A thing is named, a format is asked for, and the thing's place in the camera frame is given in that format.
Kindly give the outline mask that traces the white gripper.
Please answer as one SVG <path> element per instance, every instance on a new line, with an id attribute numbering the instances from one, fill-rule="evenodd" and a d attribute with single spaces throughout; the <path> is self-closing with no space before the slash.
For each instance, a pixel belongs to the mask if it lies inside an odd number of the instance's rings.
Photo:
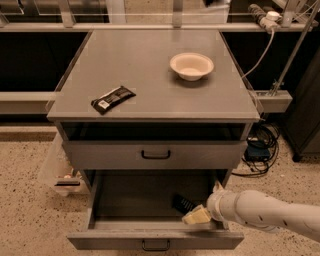
<path id="1" fill-rule="evenodd" d="M 188 212 L 182 222 L 187 225 L 204 224 L 211 220 L 216 221 L 232 221 L 240 222 L 236 212 L 236 202 L 239 197 L 237 193 L 224 190 L 221 183 L 216 180 L 212 194 L 207 199 L 206 208 L 203 205 L 196 206 L 192 211 Z"/>

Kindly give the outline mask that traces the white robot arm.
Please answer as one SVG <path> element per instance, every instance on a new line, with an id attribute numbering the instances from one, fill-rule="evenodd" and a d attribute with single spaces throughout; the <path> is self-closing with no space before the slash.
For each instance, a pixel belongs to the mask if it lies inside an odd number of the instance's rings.
<path id="1" fill-rule="evenodd" d="M 232 192 L 216 181 L 206 206 L 198 205 L 183 216 L 184 224 L 211 220 L 235 222 L 248 228 L 275 232 L 284 228 L 320 242 L 320 207 L 287 203 L 257 190 Z"/>

